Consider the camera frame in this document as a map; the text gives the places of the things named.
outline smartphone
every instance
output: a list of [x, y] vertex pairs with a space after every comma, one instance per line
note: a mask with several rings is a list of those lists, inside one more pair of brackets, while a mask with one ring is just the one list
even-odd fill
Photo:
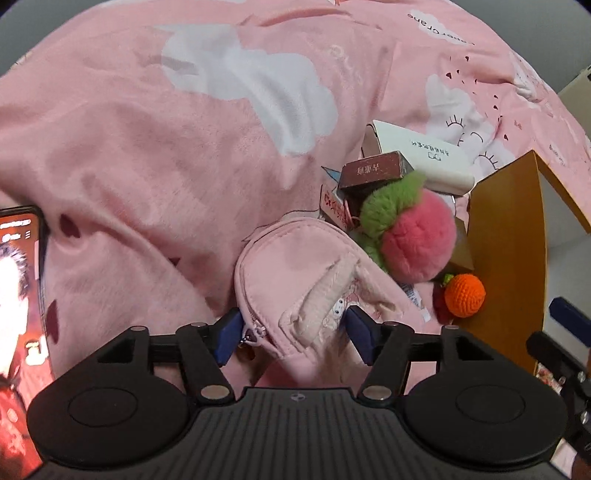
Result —
[[39, 208], [0, 210], [0, 478], [24, 478], [40, 464], [26, 411], [53, 381], [41, 282], [46, 239]]

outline green fur leaf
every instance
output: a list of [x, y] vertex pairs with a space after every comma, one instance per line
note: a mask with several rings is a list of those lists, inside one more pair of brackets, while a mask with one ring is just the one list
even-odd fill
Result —
[[358, 243], [359, 246], [363, 248], [365, 253], [367, 253], [369, 257], [378, 265], [378, 267], [388, 273], [386, 263], [384, 262], [384, 258], [379, 251], [378, 244], [367, 235], [360, 235]]
[[403, 210], [417, 204], [424, 181], [423, 174], [413, 171], [369, 195], [359, 215], [363, 232], [370, 238], [379, 240]]

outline white cloud print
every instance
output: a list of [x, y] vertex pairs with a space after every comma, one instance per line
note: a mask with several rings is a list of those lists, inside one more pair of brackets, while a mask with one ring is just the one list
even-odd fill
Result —
[[573, 137], [573, 141], [578, 145], [579, 144], [579, 136], [577, 135], [577, 132], [574, 131], [573, 126], [563, 116], [561, 116], [560, 119], [566, 124], [566, 127], [569, 129], [570, 136]]
[[438, 75], [426, 84], [430, 118], [426, 134], [458, 145], [472, 163], [477, 181], [515, 160], [503, 143], [495, 140], [496, 128], [476, 109], [470, 96], [459, 88], [448, 88]]
[[464, 40], [457, 33], [445, 28], [445, 25], [431, 14], [426, 14], [419, 10], [411, 10], [408, 16], [416, 20], [421, 30], [434, 38], [441, 38], [455, 45], [474, 45], [472, 42]]
[[338, 111], [313, 63], [297, 53], [242, 48], [230, 25], [167, 25], [162, 50], [165, 75], [178, 89], [220, 100], [250, 101], [282, 155], [311, 151], [330, 135]]
[[[528, 107], [540, 110], [542, 100], [548, 95], [548, 92], [552, 92], [552, 89], [518, 53], [510, 51], [509, 60], [515, 72], [513, 85], [515, 85], [517, 95], [527, 101]], [[551, 116], [554, 116], [552, 106], [548, 102], [544, 103], [544, 107], [551, 113]]]

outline cartoon eye print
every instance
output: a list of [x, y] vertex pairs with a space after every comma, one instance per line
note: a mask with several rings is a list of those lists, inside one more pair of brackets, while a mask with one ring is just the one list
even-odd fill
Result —
[[460, 118], [459, 120], [457, 119], [457, 117], [454, 115], [453, 118], [450, 117], [449, 121], [446, 120], [446, 125], [448, 127], [452, 126], [452, 125], [460, 125], [460, 127], [464, 128], [464, 124], [462, 123], [464, 121], [463, 118]]
[[496, 165], [498, 164], [498, 162], [497, 161], [493, 161], [493, 158], [495, 158], [495, 156], [494, 155], [491, 155], [490, 157], [488, 157], [487, 154], [488, 154], [488, 152], [485, 151], [484, 153], [481, 153], [478, 156], [487, 159], [491, 163], [492, 168], [494, 168], [494, 170], [497, 171], [498, 168], [496, 167]]
[[470, 134], [470, 136], [472, 136], [472, 135], [476, 135], [478, 138], [480, 138], [480, 141], [481, 141], [482, 143], [484, 143], [484, 139], [482, 138], [482, 136], [480, 135], [480, 133], [478, 133], [478, 132], [472, 132], [472, 133]]

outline silver rivet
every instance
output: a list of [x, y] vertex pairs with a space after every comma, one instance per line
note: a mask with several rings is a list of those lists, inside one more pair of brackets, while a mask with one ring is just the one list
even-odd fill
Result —
[[248, 329], [246, 331], [246, 333], [244, 334], [244, 337], [242, 337], [238, 346], [245, 347], [246, 345], [248, 345], [247, 342], [252, 342], [252, 343], [256, 342], [255, 334], [252, 333], [252, 330], [250, 330], [250, 329]]
[[230, 394], [228, 387], [223, 385], [208, 385], [201, 389], [201, 396], [208, 400], [221, 400]]
[[370, 400], [386, 400], [386, 398], [392, 395], [392, 390], [383, 385], [372, 385], [363, 389], [363, 396]]

